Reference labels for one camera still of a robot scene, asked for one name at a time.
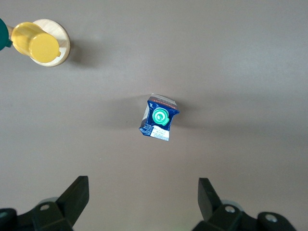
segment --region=small blue package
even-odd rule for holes
[[[139,130],[145,136],[169,140],[173,116],[180,113],[177,104],[164,96],[152,94]]]

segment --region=yellow cup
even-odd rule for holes
[[[21,54],[40,63],[49,63],[61,55],[57,39],[34,23],[18,24],[12,31],[11,40]]]

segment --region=gray background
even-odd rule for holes
[[[307,1],[2,0],[0,17],[52,19],[72,42],[52,68],[0,52],[0,207],[88,175],[76,231],[189,231],[208,177],[308,229]],[[151,93],[180,107],[169,142],[138,130]]]

